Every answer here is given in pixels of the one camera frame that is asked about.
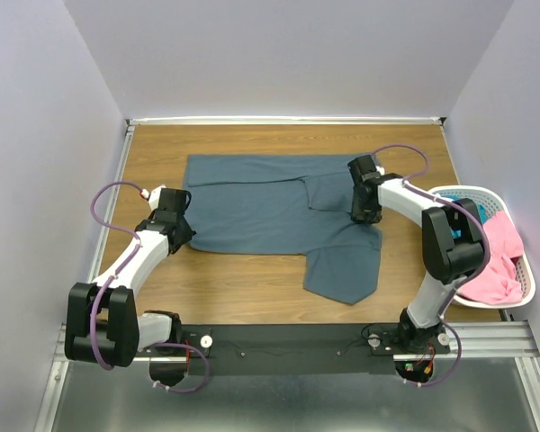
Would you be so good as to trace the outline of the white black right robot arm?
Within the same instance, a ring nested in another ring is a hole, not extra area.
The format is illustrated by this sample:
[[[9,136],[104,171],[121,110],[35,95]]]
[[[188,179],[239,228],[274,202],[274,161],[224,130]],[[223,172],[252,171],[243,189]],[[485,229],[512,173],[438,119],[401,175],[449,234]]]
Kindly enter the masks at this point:
[[[444,316],[457,292],[475,279],[490,261],[490,244],[476,204],[449,201],[378,171],[353,174],[351,218],[374,224],[389,208],[421,228],[426,274],[414,300],[401,312],[394,340],[401,351],[415,353],[446,326]]]

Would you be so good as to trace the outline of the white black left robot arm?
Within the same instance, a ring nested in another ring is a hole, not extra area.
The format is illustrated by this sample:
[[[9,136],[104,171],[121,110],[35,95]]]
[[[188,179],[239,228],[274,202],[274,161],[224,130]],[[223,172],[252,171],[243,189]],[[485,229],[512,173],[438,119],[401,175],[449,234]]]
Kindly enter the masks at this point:
[[[135,229],[103,221],[96,214],[96,202],[91,203],[97,222],[131,235],[131,242],[102,274],[88,283],[76,283],[67,299],[66,357],[105,370],[130,365],[147,347],[170,356],[183,344],[179,315],[161,310],[139,315],[136,297],[158,264],[195,235],[185,218],[192,195],[163,185],[152,191],[136,189],[150,213]]]

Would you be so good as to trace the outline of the grey-blue t-shirt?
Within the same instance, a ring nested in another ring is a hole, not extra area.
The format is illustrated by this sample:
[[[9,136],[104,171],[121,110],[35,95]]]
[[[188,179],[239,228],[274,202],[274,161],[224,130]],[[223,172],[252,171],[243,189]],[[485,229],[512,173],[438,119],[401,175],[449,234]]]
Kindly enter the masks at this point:
[[[304,288],[354,305],[378,285],[382,234],[350,212],[354,155],[188,157],[184,189],[194,249],[231,255],[302,255]]]

